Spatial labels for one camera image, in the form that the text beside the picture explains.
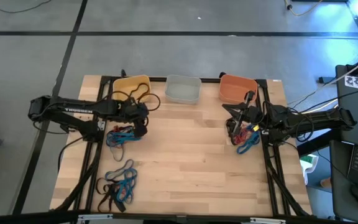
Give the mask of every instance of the black metal frame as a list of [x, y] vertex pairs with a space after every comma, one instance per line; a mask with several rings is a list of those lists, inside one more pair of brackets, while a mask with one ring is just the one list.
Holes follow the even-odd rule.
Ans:
[[[104, 87], [106, 84], [109, 84], [108, 93], [111, 93], [113, 91], [112, 89], [112, 83], [119, 79], [121, 77], [107, 77], [103, 76], [101, 77], [100, 85], [99, 85], [99, 92], [98, 92], [98, 99], [101, 99], [104, 92]], [[150, 81], [152, 82], [165, 82], [167, 78], [165, 77], [150, 77]], [[202, 78], [202, 82], [204, 83], [219, 83], [219, 78]], [[256, 80], [259, 84], [259, 87], [262, 88], [264, 99], [266, 101], [270, 101], [269, 99], [269, 91], [267, 88], [267, 81], [266, 80]], [[261, 110], [262, 104], [259, 96], [259, 92], [257, 94], [256, 99], [257, 107]], [[269, 155], [269, 145], [267, 143], [267, 136], [262, 134], [261, 140], [262, 140], [262, 146], [264, 151], [264, 160], [265, 160], [265, 167], [266, 167], [266, 173], [267, 173], [267, 179], [268, 179], [268, 188], [269, 188], [269, 194], [270, 194], [270, 202], [272, 205], [272, 217], [227, 217], [227, 216], [207, 216], [207, 215], [161, 215], [161, 214], [131, 214], [131, 213], [109, 213], [109, 218], [122, 218], [122, 219], [143, 219], [143, 220], [171, 220], [175, 222], [184, 223], [187, 221], [220, 221], [220, 222], [251, 222], [256, 221], [260, 218], [270, 218], [270, 219], [279, 219], [279, 220], [285, 220], [287, 223], [347, 223], [347, 222], [339, 222], [339, 221], [331, 221], [331, 220], [320, 220], [317, 219], [314, 216], [307, 216], [305, 217], [305, 214], [303, 211], [300, 211], [299, 209], [296, 209], [296, 207], [300, 208], [299, 204], [296, 203], [295, 199], [291, 196], [291, 193], [288, 191], [288, 189], [285, 187], [285, 181], [284, 181], [284, 175], [282, 171], [282, 163], [280, 159], [280, 152], [278, 150], [278, 146], [273, 146], [274, 151], [274, 158], [275, 163], [277, 166], [277, 171], [273, 168], [271, 157]], [[84, 176], [85, 171], [88, 171], [88, 164], [89, 159], [91, 155], [92, 145], [93, 143], [88, 143], [86, 146], [86, 152], [85, 157], [83, 160], [82, 168], [81, 168], [81, 177]], [[51, 212], [45, 212], [45, 213], [33, 213], [33, 214], [25, 214], [25, 215], [19, 215], [20, 220], [16, 220], [15, 218], [18, 217], [18, 214], [15, 214], [11, 217], [0, 217], [0, 223], [33, 223], [38, 218], [43, 218], [43, 221], [50, 220], [51, 222], [59, 222], [59, 221], [68, 221], [71, 220], [72, 223], [74, 223], [73, 219], [80, 217], [81, 215], [89, 215], [92, 214], [90, 212], [91, 210], [91, 204], [94, 194], [94, 188], [96, 184], [96, 174], [98, 172], [98, 166], [99, 166], [99, 160], [100, 160], [100, 154], [101, 154], [101, 148], [103, 146], [103, 141], [100, 141], [97, 143], [97, 148], [95, 151], [94, 158], [96, 159], [95, 163], [95, 169], [93, 169], [90, 183], [89, 183], [89, 189], [86, 197], [86, 205], [84, 210], [79, 210], [79, 204], [82, 196], [82, 190], [80, 191], [80, 194], [76, 196], [75, 199], [75, 205], [74, 210], [72, 211], [51, 211]], [[275, 194], [275, 187], [274, 182], [279, 186], [280, 190], [282, 191], [282, 200], [283, 200], [283, 208], [284, 208], [284, 215], [279, 214], [278, 212], [278, 206], [277, 206], [277, 197]], [[288, 201], [291, 200], [292, 206], [294, 204], [296, 207], [293, 207], [296, 215], [300, 215], [303, 217], [294, 217], [290, 214], [290, 207], [288, 205]]]

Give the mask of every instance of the black wire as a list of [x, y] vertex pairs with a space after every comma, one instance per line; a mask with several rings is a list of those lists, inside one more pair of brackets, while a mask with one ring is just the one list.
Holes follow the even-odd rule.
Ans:
[[40, 114], [35, 115], [35, 116], [31, 117], [31, 118], [34, 119], [34, 118], [39, 118], [39, 117], [41, 117], [41, 116], [46, 112], [47, 109], [49, 109], [50, 107], [52, 107], [53, 105], [56, 105], [56, 104], [57, 104], [57, 103], [51, 103], [51, 104], [49, 104]]
[[313, 95], [315, 93], [309, 94], [307, 97], [305, 97], [305, 99], [299, 101], [293, 108], [296, 108], [296, 106], [298, 106], [300, 103], [304, 102], [309, 96]]
[[149, 92], [149, 90], [150, 90], [149, 85], [148, 85], [147, 83], [140, 83], [135, 90], [132, 90], [132, 91], [129, 93], [129, 96], [132, 96], [132, 94], [133, 94], [134, 92], [136, 92], [136, 91], [140, 88], [141, 85], [145, 85], [145, 86], [147, 87], [147, 90], [146, 90], [146, 92], [142, 93], [142, 94], [140, 95], [140, 97], [138, 97], [138, 99], [139, 99], [139, 98], [142, 98], [144, 94], [147, 94], [147, 93]]
[[318, 104], [316, 104], [316, 105], [314, 105], [314, 106], [312, 106], [312, 107], [310, 107], [310, 108], [308, 108], [308, 109], [306, 109], [306, 110], [301, 111], [301, 113], [306, 112], [306, 111], [308, 111], [308, 110], [310, 110], [310, 109], [313, 109], [313, 108], [315, 108], [316, 106], [319, 106], [319, 105], [322, 105], [322, 104], [324, 104], [324, 103], [330, 102], [330, 101], [332, 101], [332, 100], [341, 99], [341, 98], [343, 98], [343, 97], [345, 97], [345, 96], [350, 96], [350, 95], [353, 95], [353, 94], [356, 94], [356, 93], [358, 93], [358, 91], [354, 91], [354, 92], [352, 92], [352, 93], [348, 93], [348, 94], [345, 94], [345, 95], [342, 95], [342, 96], [338, 96], [338, 97], [332, 98], [332, 99], [330, 99], [330, 100], [326, 100], [326, 101], [321, 102], [321, 103], [318, 103]]
[[160, 107], [160, 105], [161, 105], [161, 99], [160, 99], [156, 94], [154, 94], [154, 93], [146, 93], [146, 94], [143, 94], [142, 96], [140, 96], [140, 97], [137, 99], [137, 103], [140, 103], [140, 100], [141, 100], [143, 97], [148, 96], [148, 95], [155, 96], [155, 97], [158, 99], [158, 106], [157, 106], [156, 108], [154, 108], [154, 109], [149, 109], [149, 111], [155, 111], [155, 110], [157, 110], [157, 109]]
[[53, 132], [53, 131], [44, 131], [40, 128], [38, 128], [36, 125], [35, 125], [35, 121], [32, 123], [33, 127], [35, 127], [36, 129], [40, 130], [40, 131], [43, 131], [45, 133], [49, 133], [49, 134], [67, 134], [67, 133], [56, 133], [56, 132]]
[[318, 153], [319, 156], [321, 156], [323, 159], [327, 160], [333, 166], [334, 169], [336, 169], [339, 173], [342, 174], [342, 176], [345, 177], [345, 179], [347, 179], [347, 176], [344, 173], [342, 173], [342, 171], [340, 171], [338, 168], [336, 168], [336, 166], [329, 159], [325, 158], [324, 156], [322, 156], [320, 154], [319, 149], [317, 149], [316, 145], [313, 142], [308, 141], [308, 143], [310, 143], [310, 144], [312, 144], [314, 146], [314, 148], [317, 150], [317, 153]]
[[[311, 119], [310, 117], [308, 117], [306, 114], [302, 114], [302, 113], [300, 113], [299, 111], [297, 111], [297, 110], [294, 109], [294, 108], [290, 108], [290, 107], [287, 107], [287, 108], [290, 109], [290, 110], [292, 110], [292, 111], [294, 111], [294, 112], [296, 112], [296, 113], [298, 113], [298, 114], [300, 114], [300, 115], [302, 115], [302, 116], [304, 117], [304, 118], [303, 118], [301, 121], [299, 121], [298, 124], [296, 125], [296, 130], [295, 130], [296, 140], [298, 140], [299, 142], [305, 142], [305, 141], [309, 140], [309, 138], [311, 138], [311, 136], [312, 136], [313, 133], [314, 133], [314, 123], [313, 123], [312, 119]], [[303, 134], [303, 138], [304, 138], [304, 139], [300, 139], [300, 136], [298, 135], [298, 130], [299, 130], [300, 124], [301, 124], [305, 119], [307, 119], [307, 120], [310, 122], [310, 124], [311, 124], [311, 131], [310, 131], [308, 137], [305, 137], [305, 134]]]
[[[327, 85], [328, 83], [332, 82], [335, 78], [336, 78], [336, 77], [334, 77], [333, 79], [331, 79], [329, 82], [325, 83], [323, 86], [325, 86], [325, 85]], [[309, 96], [311, 96], [311, 95], [313, 95], [313, 94], [315, 94], [315, 93], [316, 93], [316, 92], [309, 94], [305, 99], [299, 101], [293, 108], [296, 108], [296, 106], [298, 106], [300, 103], [304, 102]]]
[[81, 140], [81, 139], [83, 139], [83, 138], [85, 138], [85, 136], [82, 136], [82, 137], [80, 137], [80, 138], [78, 138], [78, 139], [76, 139], [76, 140], [74, 140], [74, 141], [68, 143], [67, 145], [65, 145], [65, 147], [63, 147], [63, 149], [60, 150], [59, 160], [57, 161], [57, 172], [59, 172], [59, 170], [60, 170], [60, 160], [62, 159], [63, 151], [64, 151], [68, 146], [71, 146], [72, 144], [78, 142], [79, 140]]
[[15, 14], [15, 13], [20, 13], [20, 12], [26, 12], [26, 11], [29, 11], [31, 9], [35, 9], [35, 8], [38, 8], [40, 6], [42, 6], [43, 4], [46, 4], [46, 3], [49, 3], [50, 1], [52, 0], [47, 0], [47, 1], [44, 1], [44, 2], [41, 2], [40, 4], [34, 6], [34, 7], [30, 7], [28, 9], [23, 9], [23, 10], [20, 10], [20, 11], [6, 11], [6, 10], [3, 10], [3, 9], [0, 9], [1, 12], [5, 12], [5, 13], [10, 13], [10, 14]]
[[290, 146], [292, 146], [292, 147], [294, 147], [296, 150], [298, 150], [298, 148], [297, 148], [294, 144], [289, 143], [289, 142], [286, 142], [286, 141], [282, 141], [282, 142], [284, 142], [284, 143], [286, 143], [286, 144], [289, 144]]
[[[283, 142], [284, 142], [284, 143], [287, 143], [287, 144], [289, 144], [289, 145], [291, 145], [291, 146], [294, 147], [296, 150], [298, 150], [298, 148], [297, 148], [296, 146], [294, 146], [293, 144], [291, 144], [291, 143], [289, 143], [289, 142], [286, 142], [286, 141], [283, 141]], [[338, 168], [336, 168], [336, 166], [335, 166], [329, 159], [325, 158], [324, 156], [322, 156], [322, 155], [320, 154], [319, 150], [317, 149], [317, 147], [316, 147], [312, 142], [308, 141], [308, 143], [311, 143], [311, 144], [316, 148], [317, 153], [318, 153], [319, 156], [321, 156], [323, 159], [327, 160], [327, 161], [333, 166], [334, 169], [336, 169], [336, 170], [337, 170], [339, 173], [341, 173], [345, 178], [347, 178], [346, 175], [343, 174]]]
[[265, 107], [266, 107], [266, 101], [264, 101], [262, 103], [262, 117], [261, 117], [260, 121], [255, 123], [255, 125], [260, 124], [264, 120], [264, 118], [265, 118]]

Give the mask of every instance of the tangled cable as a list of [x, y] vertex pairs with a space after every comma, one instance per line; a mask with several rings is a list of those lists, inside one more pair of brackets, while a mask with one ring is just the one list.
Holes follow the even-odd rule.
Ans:
[[[125, 165], [115, 171], [109, 171], [105, 174], [104, 178], [99, 178], [96, 182], [96, 191], [100, 195], [104, 195], [103, 199], [98, 205], [98, 211], [100, 206], [108, 199], [109, 200], [109, 212], [111, 211], [112, 203], [116, 204], [117, 208], [121, 212], [125, 212], [125, 203], [131, 203], [134, 198], [133, 190], [136, 185], [137, 171], [133, 168], [134, 161], [129, 159], [125, 162]], [[121, 180], [116, 180], [120, 176], [124, 176]], [[98, 189], [98, 183], [101, 179], [110, 182], [103, 186], [103, 193]]]
[[104, 179], [107, 181], [117, 181], [116, 179], [120, 176], [124, 176], [124, 179], [119, 180], [116, 184], [119, 186], [117, 193], [118, 202], [131, 203], [133, 199], [133, 189], [136, 185], [137, 171], [133, 168], [134, 161], [128, 159], [124, 166], [115, 170], [109, 171], [104, 175]]
[[260, 141], [258, 132], [259, 126], [254, 126], [250, 124], [246, 128], [242, 128], [241, 132], [243, 132], [243, 130], [245, 130], [244, 132], [246, 132], [246, 134], [244, 136], [244, 141], [242, 143], [239, 143], [242, 145], [237, 148], [238, 154], [246, 153], [253, 145], [258, 144]]
[[245, 141], [250, 137], [252, 134], [252, 128], [249, 127], [251, 127], [251, 125], [241, 125], [240, 133], [233, 137], [233, 141], [236, 145], [244, 144]]
[[[124, 158], [124, 143], [126, 141], [138, 141], [140, 138], [135, 138], [134, 127], [126, 126], [119, 127], [115, 126], [113, 130], [109, 131], [106, 135], [106, 144], [110, 147], [111, 154], [115, 161], [121, 162], [122, 158]], [[116, 158], [112, 149], [113, 148], [122, 149], [122, 154], [119, 159]]]

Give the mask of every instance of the wooden tabletop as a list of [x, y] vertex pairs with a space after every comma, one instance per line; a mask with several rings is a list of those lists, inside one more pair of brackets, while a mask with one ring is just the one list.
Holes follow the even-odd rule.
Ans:
[[[86, 75], [79, 99], [96, 100], [101, 76]], [[267, 80], [270, 101], [286, 105], [280, 80]], [[103, 145], [98, 178], [116, 170], [128, 159], [135, 161], [138, 171], [134, 201], [126, 204], [127, 213], [159, 213], [189, 215], [272, 216], [262, 145], [253, 146], [243, 155], [236, 153], [227, 137], [225, 120], [230, 115], [222, 108], [218, 98], [218, 83], [202, 83], [197, 105], [171, 103], [165, 99], [165, 82], [152, 82], [152, 92], [161, 98], [161, 106], [150, 112], [148, 133], [137, 142], [125, 144], [123, 161], [112, 158], [110, 148]], [[154, 97], [149, 108], [157, 104]], [[75, 114], [91, 119], [88, 114]], [[108, 122], [107, 130], [114, 122]], [[67, 142], [80, 137], [70, 133]], [[66, 149], [50, 208], [59, 206], [77, 184], [85, 142]], [[280, 146], [285, 182], [302, 208], [311, 213], [308, 194], [301, 171], [298, 152], [291, 146]], [[279, 211], [283, 211], [280, 191], [275, 186]], [[85, 207], [85, 187], [80, 208]], [[96, 192], [92, 211], [102, 196]], [[113, 211], [119, 210], [113, 205]], [[102, 211], [108, 211], [105, 203]]]

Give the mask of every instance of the concrete floor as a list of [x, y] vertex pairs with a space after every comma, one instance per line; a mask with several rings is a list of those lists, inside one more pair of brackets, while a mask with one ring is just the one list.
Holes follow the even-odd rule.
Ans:
[[[0, 1], [9, 10], [35, 2]], [[81, 0], [52, 1], [20, 14], [0, 12], [0, 30], [73, 29]], [[298, 12], [313, 3], [294, 3]], [[294, 17], [274, 0], [94, 0], [80, 31], [358, 32], [344, 3], [322, 3]], [[27, 118], [29, 101], [50, 94], [68, 36], [0, 36], [0, 215], [12, 208], [36, 130]], [[217, 77], [221, 71], [249, 78], [281, 79], [287, 100], [314, 90], [337, 64], [358, 61], [358, 39], [322, 37], [77, 37], [60, 95], [76, 98], [83, 75], [170, 74]], [[336, 96], [336, 87], [313, 95], [301, 110]], [[52, 125], [50, 130], [57, 129]], [[65, 136], [47, 135], [24, 212], [48, 210]], [[332, 215], [330, 197], [309, 190], [313, 213]]]

